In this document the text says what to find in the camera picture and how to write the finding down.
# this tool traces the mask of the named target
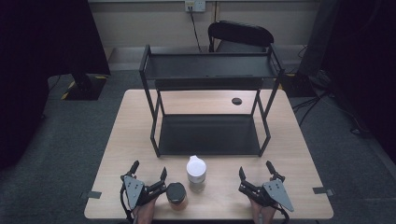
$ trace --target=wooden table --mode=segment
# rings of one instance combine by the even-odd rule
[[[262,91],[267,102],[271,91]],[[168,113],[247,113],[251,109],[255,91],[178,91],[164,92],[163,101]],[[231,100],[239,97],[241,105]],[[262,157],[257,156],[199,156],[207,165],[205,189],[194,193],[189,189],[186,174],[188,156],[161,156],[157,158],[149,140],[152,117],[143,90],[125,92],[119,114],[99,167],[92,191],[100,191],[100,199],[88,200],[87,218],[125,218],[120,205],[120,176],[134,161],[140,161],[137,178],[146,185],[160,180],[165,166],[165,183],[180,182],[186,187],[189,204],[183,211],[171,209],[165,194],[156,202],[154,219],[251,219],[250,203],[238,191],[239,168],[244,168],[247,181],[259,186],[271,175],[265,163],[271,161],[276,170],[286,177],[285,188],[294,206],[290,218],[331,218],[332,207],[326,194],[315,194],[313,188],[322,187],[315,164],[283,91],[278,91],[268,115],[272,138]],[[265,134],[257,125],[259,142]],[[283,218],[276,213],[275,218]]]

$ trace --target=chair backrest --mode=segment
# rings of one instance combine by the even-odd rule
[[[214,40],[234,42],[250,46],[268,48],[274,37],[266,29],[235,21],[215,21],[209,25],[209,51],[214,52]]]

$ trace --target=wall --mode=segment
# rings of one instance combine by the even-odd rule
[[[201,46],[208,46],[207,27],[215,20],[260,25],[279,45],[308,42],[318,1],[206,2],[206,12],[193,13]],[[104,47],[196,46],[194,28],[184,1],[91,2],[91,10]]]

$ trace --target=black chair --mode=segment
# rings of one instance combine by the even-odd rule
[[[265,52],[274,37],[266,29],[235,21],[215,21],[209,25],[209,52]],[[215,39],[220,40],[215,50]]]

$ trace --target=wall outlet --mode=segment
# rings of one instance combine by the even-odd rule
[[[190,12],[190,8],[193,12],[205,12],[206,2],[204,0],[189,0],[184,2],[186,12]]]

